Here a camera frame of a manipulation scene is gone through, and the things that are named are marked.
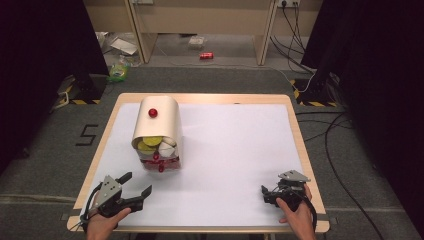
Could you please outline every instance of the gray carpet floor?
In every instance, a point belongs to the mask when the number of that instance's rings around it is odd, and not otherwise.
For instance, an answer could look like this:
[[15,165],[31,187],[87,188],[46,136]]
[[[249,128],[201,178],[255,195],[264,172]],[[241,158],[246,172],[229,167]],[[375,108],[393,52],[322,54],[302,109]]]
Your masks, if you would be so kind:
[[[289,79],[305,78],[291,72],[286,74]],[[289,82],[276,70],[194,67],[131,68],[124,82],[107,85],[100,104],[67,105],[52,112],[28,146],[29,156],[12,161],[0,177],[0,239],[85,239],[83,233],[67,231],[67,215],[73,208],[115,101],[124,92],[286,94],[297,113],[331,221],[331,229],[318,239],[378,239],[372,224],[353,199],[369,215],[384,239],[421,239],[386,179],[373,168],[349,115],[340,117],[338,125],[327,135],[323,134],[339,112],[346,111],[342,104],[337,107],[298,105]],[[80,137],[87,124],[97,125],[86,132],[96,137],[90,146],[76,146],[89,142]],[[238,237],[226,236],[225,239]],[[122,233],[111,237],[134,238],[135,234]],[[162,236],[162,239],[175,238]],[[295,239],[290,234],[276,238]]]

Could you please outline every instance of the wooden table edge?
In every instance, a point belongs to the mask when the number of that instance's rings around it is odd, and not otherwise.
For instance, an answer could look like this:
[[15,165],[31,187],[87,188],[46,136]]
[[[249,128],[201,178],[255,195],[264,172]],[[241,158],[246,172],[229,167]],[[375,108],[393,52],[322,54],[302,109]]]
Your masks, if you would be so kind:
[[[140,103],[141,100],[147,96],[170,96],[173,97],[178,103],[198,103],[198,104],[285,104],[289,114],[290,126],[292,128],[294,141],[299,154],[301,165],[304,174],[311,179],[308,186],[312,193],[312,204],[314,205],[317,214],[326,216],[324,204],[322,202],[319,188],[315,179],[314,172],[312,170],[309,156],[306,151],[305,144],[303,142],[302,134],[296,119],[294,108],[290,97],[283,94],[212,94],[212,93],[122,93],[118,96],[112,113],[109,117],[106,128],[103,132],[103,136],[100,140],[99,146],[97,147],[96,153],[93,157],[93,161],[90,165],[84,183],[81,187],[81,191],[78,194],[78,198],[73,207],[73,211],[80,210],[84,204],[87,196],[90,194],[90,190],[93,177],[96,173],[101,155],[106,146],[108,136],[115,122],[115,118],[119,112],[119,108],[125,103]],[[70,215],[67,223],[69,230],[75,227],[80,221],[79,216]],[[328,219],[319,220],[317,223],[316,233],[325,233],[330,229],[330,223]],[[119,227],[116,231],[121,232],[226,232],[226,233],[287,233],[291,232],[289,227]]]

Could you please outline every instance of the red ball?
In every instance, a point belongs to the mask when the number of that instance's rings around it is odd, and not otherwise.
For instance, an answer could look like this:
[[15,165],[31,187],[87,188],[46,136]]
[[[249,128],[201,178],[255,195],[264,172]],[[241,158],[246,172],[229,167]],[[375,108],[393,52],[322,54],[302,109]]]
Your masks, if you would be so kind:
[[151,118],[155,118],[155,117],[157,117],[157,116],[158,116],[158,110],[156,110],[156,109],[154,109],[154,108],[151,108],[151,109],[149,110],[149,116],[150,116]]

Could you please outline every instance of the yellow-black hazard tape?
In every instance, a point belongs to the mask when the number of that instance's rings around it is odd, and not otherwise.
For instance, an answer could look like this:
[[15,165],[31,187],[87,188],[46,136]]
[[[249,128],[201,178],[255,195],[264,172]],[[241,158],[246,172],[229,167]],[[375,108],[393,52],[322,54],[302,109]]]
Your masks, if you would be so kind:
[[336,103],[330,98],[324,99],[324,100],[305,100],[305,98],[311,99],[311,97],[308,96],[307,92],[300,92],[298,90],[297,87],[299,85],[296,86],[296,83],[299,83],[299,82],[297,82],[296,80],[290,80],[290,83],[292,84],[293,94],[297,104],[303,105],[303,106],[314,106],[314,107],[335,107],[336,106]]

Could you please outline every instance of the white paper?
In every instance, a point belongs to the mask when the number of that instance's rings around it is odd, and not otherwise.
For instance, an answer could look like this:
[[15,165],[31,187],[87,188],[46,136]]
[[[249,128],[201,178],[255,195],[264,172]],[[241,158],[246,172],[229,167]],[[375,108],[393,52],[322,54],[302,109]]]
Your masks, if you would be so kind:
[[173,172],[147,172],[131,146],[139,104],[117,114],[90,192],[105,175],[131,171],[123,198],[153,185],[144,209],[120,226],[281,226],[282,211],[264,203],[261,185],[277,186],[278,174],[303,173],[282,104],[180,104],[184,162]]

